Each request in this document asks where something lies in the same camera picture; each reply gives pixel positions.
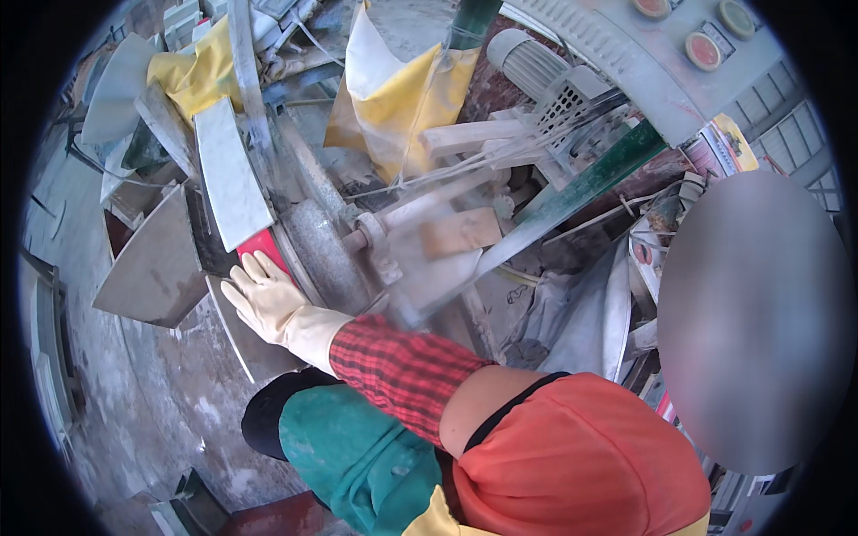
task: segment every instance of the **red plaid sleeve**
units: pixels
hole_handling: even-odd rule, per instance
[[[447,401],[471,373],[497,363],[437,335],[397,331],[371,315],[340,329],[330,364],[373,405],[440,447],[438,423]]]

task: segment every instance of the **white marble piece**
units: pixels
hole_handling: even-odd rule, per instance
[[[202,177],[223,245],[232,251],[274,223],[225,97],[194,116]]]
[[[146,71],[155,53],[155,48],[136,33],[119,44],[95,87],[81,142],[112,142],[134,132],[140,120],[134,99],[146,89]]]

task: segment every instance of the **wooden block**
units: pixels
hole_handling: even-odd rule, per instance
[[[229,97],[194,116],[203,181],[227,251],[274,223],[247,157]]]
[[[426,129],[417,136],[429,158],[479,151],[488,140],[503,140],[521,136],[527,127],[517,119],[478,121]]]
[[[500,226],[490,207],[466,210],[420,224],[423,253],[430,261],[500,242]]]
[[[208,293],[211,294],[235,355],[251,383],[264,382],[303,366],[304,362],[286,348],[265,342],[239,318],[235,306],[221,292],[221,281],[223,279],[216,275],[206,275]]]
[[[157,80],[135,99],[134,107],[185,175],[195,182],[199,181],[194,133]]]

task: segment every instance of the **concrete floor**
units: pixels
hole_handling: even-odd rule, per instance
[[[369,13],[406,61],[443,39],[453,16],[449,0],[376,0]],[[241,436],[245,404],[262,385],[248,381],[209,296],[177,329],[91,306],[111,266],[101,175],[66,158],[64,141],[65,128],[55,127],[33,173],[42,202],[67,203],[59,233],[51,239],[51,217],[30,203],[23,243],[57,265],[67,287],[70,359],[85,398],[69,436],[72,468],[97,515],[113,533],[160,533],[147,505],[169,498],[189,466],[229,511],[306,491],[289,464],[257,454]]]

